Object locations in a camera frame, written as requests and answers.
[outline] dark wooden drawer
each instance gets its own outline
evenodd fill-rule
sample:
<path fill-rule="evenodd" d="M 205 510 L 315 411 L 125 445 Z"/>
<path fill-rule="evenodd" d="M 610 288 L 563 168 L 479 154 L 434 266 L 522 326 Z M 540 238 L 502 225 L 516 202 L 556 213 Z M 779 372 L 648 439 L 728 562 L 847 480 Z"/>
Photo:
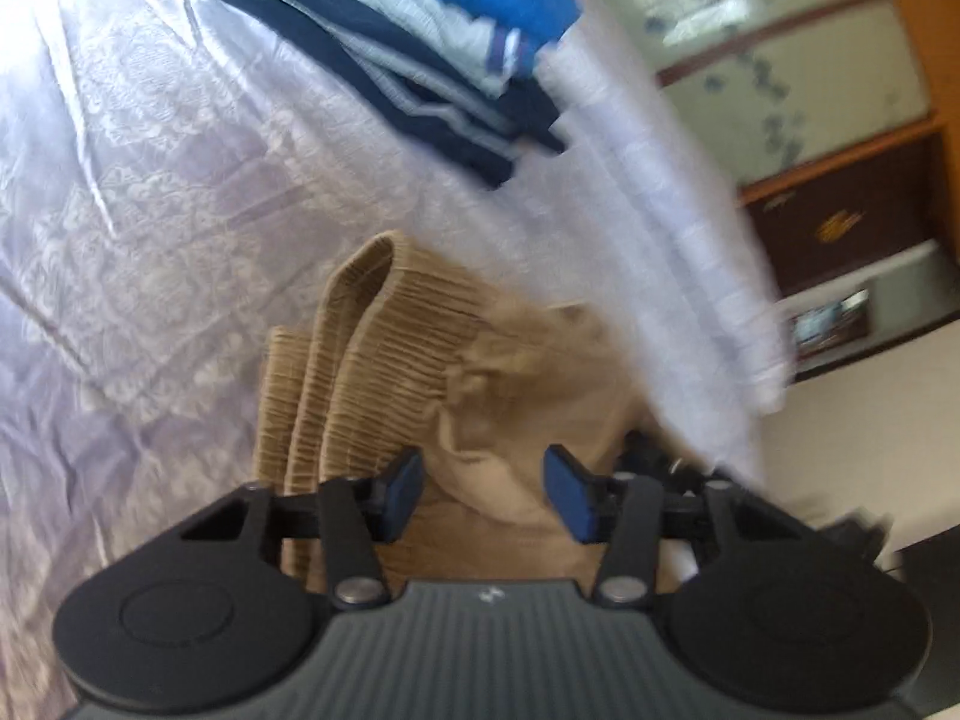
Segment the dark wooden drawer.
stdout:
<path fill-rule="evenodd" d="M 930 203 L 939 135 L 818 176 L 747 206 L 784 295 L 792 295 L 933 235 Z"/>

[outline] metal screw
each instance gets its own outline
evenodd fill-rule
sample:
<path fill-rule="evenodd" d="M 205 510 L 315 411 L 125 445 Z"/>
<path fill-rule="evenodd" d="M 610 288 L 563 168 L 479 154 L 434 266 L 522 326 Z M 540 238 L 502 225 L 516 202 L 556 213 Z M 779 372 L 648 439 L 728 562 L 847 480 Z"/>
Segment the metal screw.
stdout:
<path fill-rule="evenodd" d="M 611 577 L 600 583 L 600 594 L 615 604 L 633 604 L 647 594 L 647 583 L 637 577 Z"/>
<path fill-rule="evenodd" d="M 337 598 L 345 604 L 372 604 L 379 600 L 385 589 L 382 581 L 370 577 L 350 577 L 334 589 Z"/>

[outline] patterned bedsheet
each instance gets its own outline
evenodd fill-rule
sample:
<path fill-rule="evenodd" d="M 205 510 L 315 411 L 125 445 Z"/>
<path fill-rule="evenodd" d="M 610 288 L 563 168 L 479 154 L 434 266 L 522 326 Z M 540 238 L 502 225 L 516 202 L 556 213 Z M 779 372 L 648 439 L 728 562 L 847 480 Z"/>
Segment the patterned bedsheet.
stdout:
<path fill-rule="evenodd" d="M 309 323 L 325 274 L 381 230 L 589 299 L 665 420 L 757 477 L 752 415 L 788 372 L 766 274 L 642 68 L 626 107 L 646 112 L 621 129 L 616 79 L 563 77 L 622 41 L 590 18 L 552 68 L 579 97 L 571 148 L 491 193 L 217 1 L 0 0 L 1 717 L 71 703 L 56 605 L 245 479 L 268 328 Z"/>

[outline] blue gripper pad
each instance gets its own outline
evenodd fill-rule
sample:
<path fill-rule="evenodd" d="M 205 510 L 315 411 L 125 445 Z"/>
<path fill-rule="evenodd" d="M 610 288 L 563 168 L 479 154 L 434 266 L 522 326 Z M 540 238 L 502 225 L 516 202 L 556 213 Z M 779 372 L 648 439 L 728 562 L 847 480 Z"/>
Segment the blue gripper pad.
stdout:
<path fill-rule="evenodd" d="M 387 484 L 383 505 L 383 533 L 381 541 L 393 543 L 403 535 L 404 528 L 416 509 L 424 491 L 424 456 L 419 450 L 404 450 L 400 471 Z"/>
<path fill-rule="evenodd" d="M 544 488 L 546 496 L 576 541 L 595 544 L 600 538 L 600 518 L 589 495 L 593 479 L 587 469 L 562 446 L 553 445 L 544 452 Z"/>

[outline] gray garment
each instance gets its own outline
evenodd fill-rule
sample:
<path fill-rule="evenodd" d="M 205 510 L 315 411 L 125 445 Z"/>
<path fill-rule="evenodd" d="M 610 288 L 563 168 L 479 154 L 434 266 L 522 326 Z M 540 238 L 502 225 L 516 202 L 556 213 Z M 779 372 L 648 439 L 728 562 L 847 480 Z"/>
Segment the gray garment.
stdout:
<path fill-rule="evenodd" d="M 441 0 L 357 0 L 435 50 L 476 87 L 499 97 L 513 76 L 530 74 L 534 49 L 517 29 L 501 28 Z"/>

